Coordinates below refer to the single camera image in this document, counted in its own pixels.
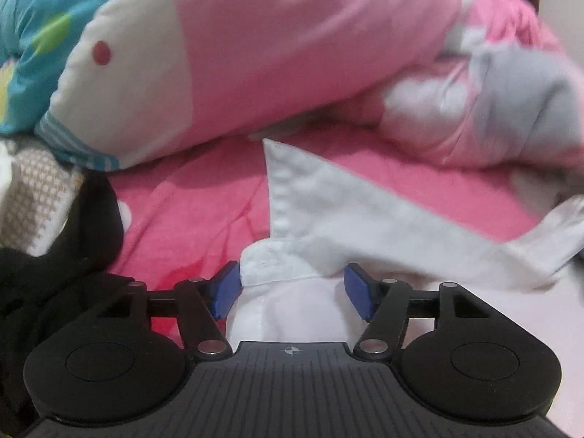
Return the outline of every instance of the striped blue trim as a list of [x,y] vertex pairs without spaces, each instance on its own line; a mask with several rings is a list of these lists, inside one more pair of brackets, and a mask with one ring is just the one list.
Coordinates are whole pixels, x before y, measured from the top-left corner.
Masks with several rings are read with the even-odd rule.
[[43,115],[39,124],[34,128],[34,133],[45,140],[51,147],[53,154],[63,161],[96,171],[116,171],[120,169],[118,158],[87,146],[51,115],[49,111]]

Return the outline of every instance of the ridged plastic surface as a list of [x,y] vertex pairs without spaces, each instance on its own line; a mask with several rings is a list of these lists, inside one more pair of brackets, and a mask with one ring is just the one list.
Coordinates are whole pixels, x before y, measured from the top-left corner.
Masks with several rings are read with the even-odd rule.
[[507,426],[458,423],[428,411],[383,364],[343,344],[243,343],[198,365],[148,416],[104,428],[44,420],[30,438],[566,438],[544,418]]

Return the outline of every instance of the pink bedsheet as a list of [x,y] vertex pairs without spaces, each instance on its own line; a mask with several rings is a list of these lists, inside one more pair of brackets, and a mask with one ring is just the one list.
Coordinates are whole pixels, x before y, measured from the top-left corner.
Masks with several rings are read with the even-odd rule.
[[[366,128],[328,122],[282,141],[495,241],[516,238],[538,222],[513,194],[507,168],[441,170],[408,158]],[[145,281],[149,289],[212,276],[269,236],[261,142],[220,139],[111,174],[110,181],[132,215],[111,271]]]

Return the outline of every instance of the red dot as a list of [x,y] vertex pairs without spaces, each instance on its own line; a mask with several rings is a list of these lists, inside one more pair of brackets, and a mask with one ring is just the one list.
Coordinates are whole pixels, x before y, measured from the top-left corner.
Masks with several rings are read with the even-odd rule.
[[112,49],[105,41],[98,41],[93,46],[93,60],[98,66],[105,66],[112,60]]

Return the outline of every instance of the wall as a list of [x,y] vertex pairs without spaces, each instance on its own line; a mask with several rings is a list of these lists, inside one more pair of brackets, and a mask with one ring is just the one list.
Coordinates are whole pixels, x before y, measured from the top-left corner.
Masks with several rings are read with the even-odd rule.
[[539,14],[584,68],[584,0],[541,0]]

